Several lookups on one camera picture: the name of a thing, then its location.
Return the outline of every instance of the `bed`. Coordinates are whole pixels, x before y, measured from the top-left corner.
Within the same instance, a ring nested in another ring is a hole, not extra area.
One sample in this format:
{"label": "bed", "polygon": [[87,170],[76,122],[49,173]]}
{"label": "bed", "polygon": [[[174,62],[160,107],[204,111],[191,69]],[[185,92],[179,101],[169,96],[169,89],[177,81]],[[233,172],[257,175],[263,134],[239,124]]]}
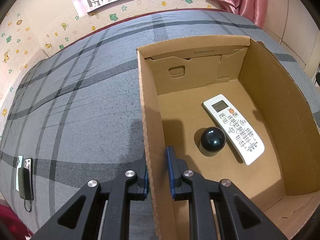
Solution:
{"label": "bed", "polygon": [[[142,157],[136,48],[208,34],[262,41],[300,87],[320,125],[320,97],[306,74],[244,17],[209,10],[168,11],[105,28],[31,68],[9,111],[0,142],[0,191],[32,232],[87,181],[111,180]],[[31,213],[15,189],[18,155],[34,160]],[[150,198],[131,204],[130,239],[156,239]]]}

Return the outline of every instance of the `star sticker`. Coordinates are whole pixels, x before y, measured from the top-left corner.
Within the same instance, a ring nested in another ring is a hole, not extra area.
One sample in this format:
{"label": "star sticker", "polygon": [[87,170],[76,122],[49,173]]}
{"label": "star sticker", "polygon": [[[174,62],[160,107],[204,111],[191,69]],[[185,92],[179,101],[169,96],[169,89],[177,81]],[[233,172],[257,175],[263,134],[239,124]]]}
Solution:
{"label": "star sticker", "polygon": [[2,115],[5,116],[6,114],[7,114],[7,109],[5,108],[2,110]]}

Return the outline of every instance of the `cardboard flap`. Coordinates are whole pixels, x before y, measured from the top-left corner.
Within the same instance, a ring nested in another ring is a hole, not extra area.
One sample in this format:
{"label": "cardboard flap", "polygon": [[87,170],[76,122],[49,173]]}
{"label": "cardboard flap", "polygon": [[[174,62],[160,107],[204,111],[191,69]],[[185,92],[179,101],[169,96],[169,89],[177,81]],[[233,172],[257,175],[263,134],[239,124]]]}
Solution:
{"label": "cardboard flap", "polygon": [[251,41],[240,80],[270,128],[287,195],[319,190],[320,135],[293,79],[270,52]]}
{"label": "cardboard flap", "polygon": [[176,240],[157,92],[152,72],[139,51],[138,66],[143,138],[156,232],[159,240]]}
{"label": "cardboard flap", "polygon": [[157,94],[162,95],[202,87],[220,78],[228,78],[226,81],[237,78],[246,52],[247,47],[242,46],[241,49],[229,50],[228,54],[223,55],[157,60],[149,57],[146,62],[152,70]]}
{"label": "cardboard flap", "polygon": [[152,57],[153,59],[159,59],[163,57],[170,57],[173,55],[168,53],[172,53],[173,51],[175,52],[174,55],[177,57],[190,58],[228,54],[234,49],[239,49],[240,47],[249,45],[250,37],[248,36],[207,35],[160,41],[139,47],[138,51],[140,51],[145,58]]}

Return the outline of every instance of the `metal screw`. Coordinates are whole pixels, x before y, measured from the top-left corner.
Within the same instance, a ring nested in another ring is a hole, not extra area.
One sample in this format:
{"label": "metal screw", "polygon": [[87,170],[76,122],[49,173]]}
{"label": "metal screw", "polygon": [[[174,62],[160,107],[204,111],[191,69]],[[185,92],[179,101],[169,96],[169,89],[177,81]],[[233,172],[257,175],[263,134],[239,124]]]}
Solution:
{"label": "metal screw", "polygon": [[126,172],[125,172],[125,175],[126,175],[127,177],[133,177],[135,174],[136,174],[136,173],[135,173],[134,171],[126,171]]}
{"label": "metal screw", "polygon": [[89,182],[88,182],[88,186],[89,187],[95,187],[95,186],[97,186],[98,185],[98,182],[96,181],[96,180],[90,180]]}
{"label": "metal screw", "polygon": [[221,184],[222,184],[223,186],[225,186],[225,187],[229,187],[229,186],[231,185],[231,181],[228,180],[228,179],[223,179],[223,180],[221,181]]}
{"label": "metal screw", "polygon": [[183,172],[183,175],[186,177],[191,177],[193,175],[193,171],[191,170],[186,170]]}

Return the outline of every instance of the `giraffe sticker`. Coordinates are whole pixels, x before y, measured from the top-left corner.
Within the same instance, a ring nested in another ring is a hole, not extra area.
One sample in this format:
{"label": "giraffe sticker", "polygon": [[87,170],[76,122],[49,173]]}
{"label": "giraffe sticker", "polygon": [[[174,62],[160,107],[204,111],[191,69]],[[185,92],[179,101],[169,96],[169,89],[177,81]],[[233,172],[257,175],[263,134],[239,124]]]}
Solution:
{"label": "giraffe sticker", "polygon": [[8,52],[6,52],[4,54],[4,63],[7,63],[7,60],[9,59],[9,56],[8,56]]}

